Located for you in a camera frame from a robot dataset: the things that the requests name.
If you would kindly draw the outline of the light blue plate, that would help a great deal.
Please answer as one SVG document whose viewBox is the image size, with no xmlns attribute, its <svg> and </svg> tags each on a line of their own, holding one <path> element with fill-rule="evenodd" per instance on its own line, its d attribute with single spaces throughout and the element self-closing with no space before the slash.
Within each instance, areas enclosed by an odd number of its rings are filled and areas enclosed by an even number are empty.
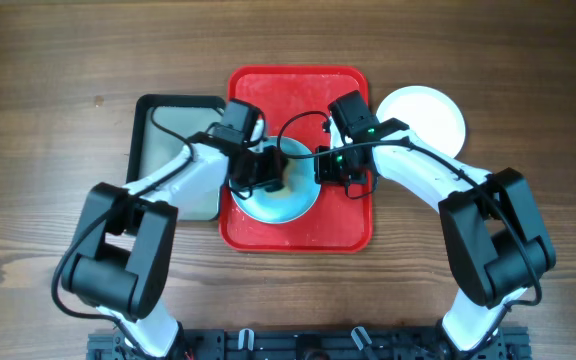
<svg viewBox="0 0 576 360">
<path fill-rule="evenodd" d="M 276 147 L 277 138 L 270 137 L 261 144 L 265 147 Z M 303 144 L 292 138 L 283 137 L 280 142 L 284 159 L 291 162 L 291 171 L 286 187 L 278 192 L 269 193 L 261 189 L 253 192 L 236 192 L 232 190 L 237 206 L 248 216 L 268 224 L 282 224 L 293 221 L 315 204 L 321 186 L 314 180 L 314 159 L 293 159 L 284 156 L 311 155 L 312 152 Z"/>
</svg>

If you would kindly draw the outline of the white plate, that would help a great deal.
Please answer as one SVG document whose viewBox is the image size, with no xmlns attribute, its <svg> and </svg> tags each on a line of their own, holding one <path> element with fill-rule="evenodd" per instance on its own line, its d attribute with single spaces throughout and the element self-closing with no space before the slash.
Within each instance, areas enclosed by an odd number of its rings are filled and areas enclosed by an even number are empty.
<svg viewBox="0 0 576 360">
<path fill-rule="evenodd" d="M 466 123 L 456 103 L 431 87 L 413 85 L 397 89 L 380 103 L 380 121 L 396 118 L 409 125 L 426 144 L 455 158 L 466 140 Z"/>
</svg>

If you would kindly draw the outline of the green yellow sponge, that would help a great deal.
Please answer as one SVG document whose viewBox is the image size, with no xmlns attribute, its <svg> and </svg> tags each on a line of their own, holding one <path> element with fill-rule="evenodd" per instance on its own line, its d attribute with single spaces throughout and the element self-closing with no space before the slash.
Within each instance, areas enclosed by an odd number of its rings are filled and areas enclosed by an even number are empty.
<svg viewBox="0 0 576 360">
<path fill-rule="evenodd" d="M 274 162 L 268 170 L 267 184 L 264 190 L 269 193 L 278 192 L 286 187 L 291 171 L 291 162 L 288 159 L 280 159 Z"/>
</svg>

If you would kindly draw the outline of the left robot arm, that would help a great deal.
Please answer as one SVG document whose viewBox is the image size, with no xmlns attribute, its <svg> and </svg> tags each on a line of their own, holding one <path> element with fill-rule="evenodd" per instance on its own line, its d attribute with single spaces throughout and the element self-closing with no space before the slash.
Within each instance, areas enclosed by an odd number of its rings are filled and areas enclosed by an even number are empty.
<svg viewBox="0 0 576 360">
<path fill-rule="evenodd" d="M 117 187 L 101 182 L 88 193 L 72 242 L 52 278 L 51 297 L 65 290 L 93 307 L 90 320 L 112 322 L 124 341 L 119 352 L 136 359 L 188 359 L 182 325 L 161 298 L 178 215 L 203 193 L 224 185 L 251 194 L 276 188 L 287 165 L 274 146 L 199 132 L 151 175 Z"/>
</svg>

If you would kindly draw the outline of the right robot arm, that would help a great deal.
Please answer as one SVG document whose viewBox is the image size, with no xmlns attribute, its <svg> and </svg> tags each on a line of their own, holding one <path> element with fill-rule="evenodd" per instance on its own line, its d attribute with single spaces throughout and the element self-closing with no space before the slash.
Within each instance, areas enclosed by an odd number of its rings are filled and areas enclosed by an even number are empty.
<svg viewBox="0 0 576 360">
<path fill-rule="evenodd" d="M 317 158 L 342 172 L 370 171 L 398 183 L 439 214 L 459 287 L 439 322 L 439 353 L 470 359 L 497 338 L 514 307 L 541 302 L 540 279 L 555 266 L 556 254 L 521 173 L 461 163 L 396 118 L 335 115 L 322 127 L 331 143 Z"/>
</svg>

